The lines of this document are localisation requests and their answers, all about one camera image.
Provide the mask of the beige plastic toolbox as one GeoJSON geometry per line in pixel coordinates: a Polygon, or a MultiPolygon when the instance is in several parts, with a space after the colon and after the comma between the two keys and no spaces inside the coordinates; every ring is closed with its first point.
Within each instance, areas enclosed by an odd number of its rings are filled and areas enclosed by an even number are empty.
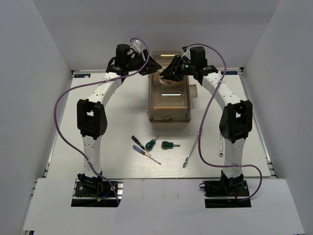
{"type": "Polygon", "coordinates": [[[180,51],[153,51],[152,58],[161,66],[149,74],[149,98],[147,116],[154,129],[183,129],[191,121],[191,99],[198,97],[196,85],[189,83],[189,77],[182,81],[165,80],[160,73],[171,63],[180,51]]]}

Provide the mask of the long silver wrench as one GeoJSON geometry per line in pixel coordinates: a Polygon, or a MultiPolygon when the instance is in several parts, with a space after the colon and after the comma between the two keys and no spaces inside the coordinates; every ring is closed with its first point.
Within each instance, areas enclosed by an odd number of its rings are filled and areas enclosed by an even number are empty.
{"type": "Polygon", "coordinates": [[[198,134],[197,134],[197,137],[196,137],[196,139],[195,139],[195,141],[194,141],[194,143],[193,143],[193,145],[192,145],[192,147],[191,147],[191,149],[190,149],[190,151],[189,151],[189,153],[188,153],[188,155],[187,155],[187,157],[185,158],[185,160],[184,160],[184,162],[183,162],[183,165],[182,165],[183,168],[186,167],[186,165],[187,165],[187,163],[188,163],[188,160],[189,160],[189,158],[190,158],[190,156],[191,156],[191,154],[192,154],[192,152],[193,152],[195,146],[197,145],[197,142],[198,142],[198,139],[199,139],[199,135],[200,135],[200,134],[198,133],[198,134]]]}

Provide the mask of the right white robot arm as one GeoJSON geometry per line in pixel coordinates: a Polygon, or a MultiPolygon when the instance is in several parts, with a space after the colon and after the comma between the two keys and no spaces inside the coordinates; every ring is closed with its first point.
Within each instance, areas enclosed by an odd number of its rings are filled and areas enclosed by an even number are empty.
{"type": "Polygon", "coordinates": [[[226,70],[218,71],[209,65],[204,44],[191,44],[183,48],[190,57],[176,55],[170,65],[160,74],[164,79],[181,81],[185,75],[192,76],[211,93],[222,116],[219,124],[224,139],[224,164],[219,165],[219,181],[205,181],[203,189],[208,197],[238,196],[243,186],[243,147],[252,130],[252,103],[242,100],[225,84],[226,70]]]}

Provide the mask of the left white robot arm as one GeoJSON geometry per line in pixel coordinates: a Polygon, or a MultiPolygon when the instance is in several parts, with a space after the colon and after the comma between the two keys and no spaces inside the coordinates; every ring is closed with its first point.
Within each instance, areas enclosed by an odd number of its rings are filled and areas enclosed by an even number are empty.
{"type": "Polygon", "coordinates": [[[108,121],[105,107],[132,71],[145,76],[162,68],[149,54],[147,49],[140,49],[141,41],[131,45],[119,44],[104,73],[102,83],[85,100],[77,102],[77,127],[84,144],[84,173],[89,177],[101,177],[100,143],[108,121]]]}

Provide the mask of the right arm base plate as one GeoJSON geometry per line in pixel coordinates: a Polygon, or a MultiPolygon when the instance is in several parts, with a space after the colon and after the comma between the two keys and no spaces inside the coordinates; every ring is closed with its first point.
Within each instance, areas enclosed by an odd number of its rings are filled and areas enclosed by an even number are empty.
{"type": "Polygon", "coordinates": [[[224,190],[220,181],[203,181],[199,188],[204,191],[206,209],[251,208],[246,180],[241,185],[224,190]]]}

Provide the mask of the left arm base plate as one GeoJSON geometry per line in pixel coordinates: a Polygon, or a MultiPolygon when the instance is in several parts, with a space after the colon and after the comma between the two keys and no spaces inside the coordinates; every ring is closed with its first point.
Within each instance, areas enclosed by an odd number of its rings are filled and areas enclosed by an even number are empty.
{"type": "Polygon", "coordinates": [[[85,208],[117,208],[122,199],[123,182],[112,181],[113,187],[107,181],[102,181],[97,188],[76,181],[74,185],[71,207],[85,208]]]}

